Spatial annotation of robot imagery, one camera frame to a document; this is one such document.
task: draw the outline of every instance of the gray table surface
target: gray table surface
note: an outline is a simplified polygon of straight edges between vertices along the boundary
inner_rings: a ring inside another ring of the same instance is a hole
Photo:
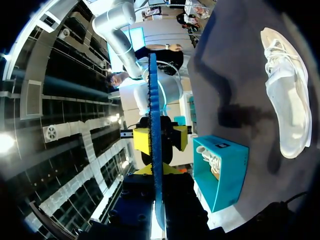
[[[245,220],[271,202],[306,191],[320,159],[320,87],[308,64],[311,146],[296,159],[280,153],[278,120],[265,87],[266,58],[260,38],[264,27],[280,32],[300,49],[283,17],[262,0],[219,0],[188,63],[198,135],[215,135],[250,148],[235,205]],[[290,207],[295,209],[298,204],[299,200]]]

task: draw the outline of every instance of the person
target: person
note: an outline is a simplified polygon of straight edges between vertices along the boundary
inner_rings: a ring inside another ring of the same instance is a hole
[[[156,59],[158,61],[166,62],[170,65],[173,65],[177,70],[179,70],[184,63],[184,54],[182,50],[183,48],[179,44],[150,44],[135,51],[135,57],[140,60],[144,57],[148,57],[149,54],[155,53]],[[176,74],[176,70],[167,64],[158,63],[157,66],[167,75],[172,76]],[[106,81],[112,87],[116,88],[129,77],[129,74],[126,71],[111,73],[108,75]]]

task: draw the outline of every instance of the teal shoe box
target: teal shoe box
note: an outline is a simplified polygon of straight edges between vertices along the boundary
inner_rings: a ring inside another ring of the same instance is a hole
[[[197,153],[198,146],[221,158],[219,180],[211,173],[208,162]],[[193,139],[193,175],[211,212],[217,212],[235,204],[245,180],[249,148],[212,135]]]

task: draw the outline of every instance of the shoe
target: shoe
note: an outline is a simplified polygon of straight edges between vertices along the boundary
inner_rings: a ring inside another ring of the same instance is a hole
[[[308,72],[296,49],[279,32],[261,31],[266,93],[278,118],[280,151],[296,158],[311,143],[312,115],[309,104]]]
[[[207,150],[204,146],[198,146],[196,148],[196,152],[201,154],[203,160],[208,162],[211,167],[211,172],[215,174],[220,174],[221,170],[221,158],[212,154],[209,150]]]

